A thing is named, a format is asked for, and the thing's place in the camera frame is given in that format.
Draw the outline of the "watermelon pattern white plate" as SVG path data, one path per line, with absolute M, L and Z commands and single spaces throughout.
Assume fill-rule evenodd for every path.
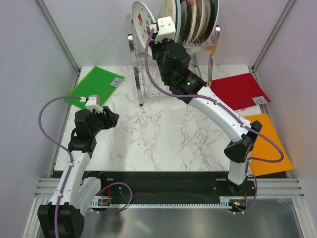
M 132 20 L 141 45 L 145 48 L 150 34 L 150 26 L 155 18 L 150 9 L 141 1 L 132 4 Z

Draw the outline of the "cream and blue plate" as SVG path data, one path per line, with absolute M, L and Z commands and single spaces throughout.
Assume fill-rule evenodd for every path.
M 181 24 L 182 24 L 182 0 L 175 0 L 176 3 L 176 33 L 175 33 L 175 41 L 179 42 L 180 39 L 180 31 L 181 31 Z

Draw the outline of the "cream plate with twig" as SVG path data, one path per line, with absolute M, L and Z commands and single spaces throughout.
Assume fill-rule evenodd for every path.
M 176 20 L 176 2 L 175 0 L 165 0 L 162 10 L 162 16 L 171 16 L 172 20 Z

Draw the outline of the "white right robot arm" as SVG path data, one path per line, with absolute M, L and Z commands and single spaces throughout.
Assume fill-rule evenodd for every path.
M 168 91 L 159 90 L 206 115 L 229 137 L 230 142 L 224 149 L 230 160 L 226 187 L 230 194 L 240 194 L 245 189 L 249 157 L 262 124 L 239 116 L 214 94 L 206 82 L 189 69 L 191 57 L 182 44 L 168 39 L 159 43 L 148 40 L 146 49 L 151 51 L 161 80 L 168 87 Z

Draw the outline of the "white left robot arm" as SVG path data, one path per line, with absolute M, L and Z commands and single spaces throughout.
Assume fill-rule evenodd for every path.
M 79 238 L 84 230 L 85 213 L 93 197 L 107 193 L 109 184 L 102 178 L 83 178 L 101 130 L 116 127 L 119 115 L 104 106 L 100 113 L 88 109 L 75 113 L 67 147 L 69 159 L 59 184 L 48 204 L 40 205 L 37 215 L 44 237 Z

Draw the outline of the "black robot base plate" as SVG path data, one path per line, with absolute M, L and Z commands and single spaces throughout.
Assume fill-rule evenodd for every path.
M 106 172 L 88 171 L 83 177 L 101 180 L 102 195 L 115 201 L 167 201 L 216 202 L 221 197 L 247 197 L 255 195 L 253 180 L 235 185 L 227 172 Z

